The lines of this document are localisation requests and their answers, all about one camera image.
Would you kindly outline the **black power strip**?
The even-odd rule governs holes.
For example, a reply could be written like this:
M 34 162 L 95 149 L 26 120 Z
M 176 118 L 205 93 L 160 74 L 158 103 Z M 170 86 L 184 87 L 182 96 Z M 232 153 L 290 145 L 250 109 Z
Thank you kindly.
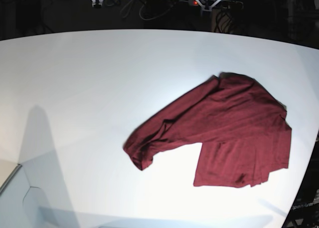
M 242 10 L 244 3 L 233 0 L 187 0 L 190 6 L 199 7 L 202 11 L 212 11 L 213 9 L 233 9 Z

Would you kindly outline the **dark red t-shirt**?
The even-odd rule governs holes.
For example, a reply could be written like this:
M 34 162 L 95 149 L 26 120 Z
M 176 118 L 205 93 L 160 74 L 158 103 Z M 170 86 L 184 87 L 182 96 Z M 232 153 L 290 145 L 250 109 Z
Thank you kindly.
M 221 73 L 185 93 L 129 136 L 124 151 L 139 169 L 156 154 L 201 143 L 194 186 L 241 188 L 289 166 L 285 106 L 259 82 Z

